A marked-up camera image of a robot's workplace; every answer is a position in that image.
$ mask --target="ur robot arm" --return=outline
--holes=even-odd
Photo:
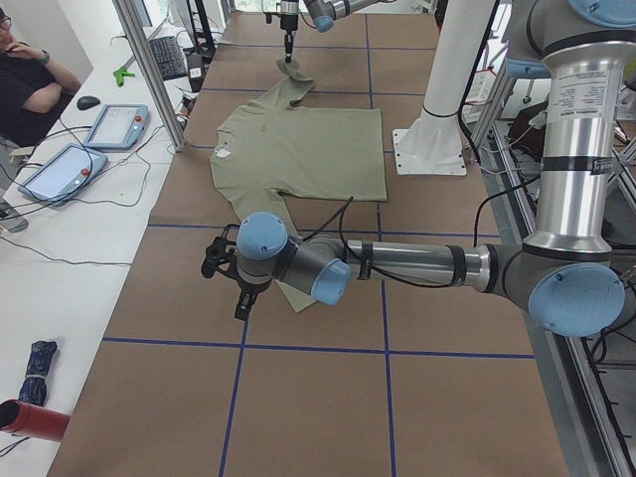
[[[237,317],[248,316],[271,279],[334,304],[357,276],[472,286],[508,298],[564,336],[610,325],[625,291],[600,232],[616,100],[624,66],[636,57],[636,2],[515,0],[510,45],[514,60],[543,63],[553,79],[536,228],[521,246],[302,240],[276,216],[258,213],[241,223],[236,243],[229,230],[217,238],[203,265],[206,276],[220,271],[238,282]]]

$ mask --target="computer mouse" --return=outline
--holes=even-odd
[[[85,109],[91,109],[93,106],[97,106],[101,101],[95,96],[82,96],[78,99],[78,109],[84,111]]]

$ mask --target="green clamp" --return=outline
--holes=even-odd
[[[112,75],[115,77],[119,87],[123,86],[124,77],[135,78],[135,73],[129,72],[126,67],[121,67],[119,70],[112,72]]]

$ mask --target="folded umbrella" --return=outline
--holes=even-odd
[[[18,397],[22,402],[44,405],[47,398],[45,381],[51,367],[51,360],[58,349],[55,341],[37,341],[31,345],[31,357],[27,365],[25,381]]]

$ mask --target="metal pole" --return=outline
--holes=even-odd
[[[170,102],[168,91],[159,73],[159,67],[155,61],[150,46],[141,25],[141,20],[135,9],[133,0],[112,0],[112,3],[119,16],[119,21],[126,34],[132,54],[141,69],[141,73],[148,84],[148,89],[155,101],[159,115],[163,120],[166,130],[170,135],[170,140],[175,147],[175,151],[183,151],[186,139],[183,129],[177,121],[177,116]]]

